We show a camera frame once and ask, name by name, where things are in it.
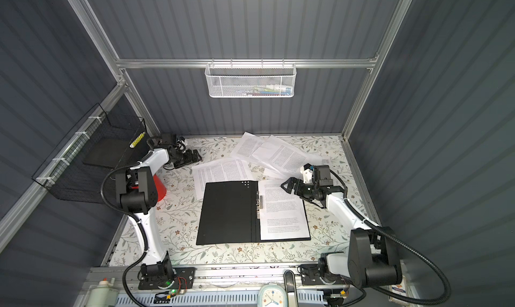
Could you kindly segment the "orange black file folder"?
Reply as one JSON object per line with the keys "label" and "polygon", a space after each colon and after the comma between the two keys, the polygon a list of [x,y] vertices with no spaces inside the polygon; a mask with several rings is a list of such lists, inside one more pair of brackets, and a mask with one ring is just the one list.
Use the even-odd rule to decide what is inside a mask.
{"label": "orange black file folder", "polygon": [[207,183],[197,245],[267,243],[260,240],[258,181]]}

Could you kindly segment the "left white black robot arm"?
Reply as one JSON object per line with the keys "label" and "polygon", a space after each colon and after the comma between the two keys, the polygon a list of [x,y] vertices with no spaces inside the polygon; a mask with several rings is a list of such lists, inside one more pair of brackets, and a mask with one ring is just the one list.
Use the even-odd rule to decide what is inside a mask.
{"label": "left white black robot arm", "polygon": [[115,174],[115,206],[131,213],[130,221],[139,245],[145,253],[144,265],[164,263],[167,250],[160,239],[156,220],[156,205],[166,190],[159,191],[155,178],[158,170],[178,169],[202,160],[197,150],[187,148],[185,138],[163,134],[147,140],[149,152],[128,168]]}

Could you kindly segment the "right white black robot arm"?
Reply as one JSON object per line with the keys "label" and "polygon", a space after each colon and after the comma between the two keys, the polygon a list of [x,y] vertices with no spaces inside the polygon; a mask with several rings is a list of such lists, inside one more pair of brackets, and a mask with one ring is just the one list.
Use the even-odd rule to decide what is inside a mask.
{"label": "right white black robot arm", "polygon": [[335,277],[351,281],[358,288],[397,285],[402,282],[398,249],[389,235],[393,231],[365,217],[347,198],[348,187],[329,166],[303,167],[303,178],[288,178],[280,187],[288,194],[328,210],[350,236],[347,252],[324,253],[318,261],[318,275],[324,281]]}

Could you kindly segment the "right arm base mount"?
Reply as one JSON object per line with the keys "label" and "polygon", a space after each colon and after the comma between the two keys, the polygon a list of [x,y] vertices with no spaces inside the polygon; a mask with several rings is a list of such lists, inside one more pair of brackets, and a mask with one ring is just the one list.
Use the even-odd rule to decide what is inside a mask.
{"label": "right arm base mount", "polygon": [[348,286],[350,278],[330,272],[320,272],[317,264],[301,264],[296,268],[304,286]]}

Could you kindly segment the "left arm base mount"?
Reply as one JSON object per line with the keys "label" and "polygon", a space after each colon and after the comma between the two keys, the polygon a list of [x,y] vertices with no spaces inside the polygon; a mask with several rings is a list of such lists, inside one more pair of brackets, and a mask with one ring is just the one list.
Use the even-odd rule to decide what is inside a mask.
{"label": "left arm base mount", "polygon": [[193,287],[195,268],[175,268],[162,262],[143,264],[138,273],[139,290],[187,290]]}

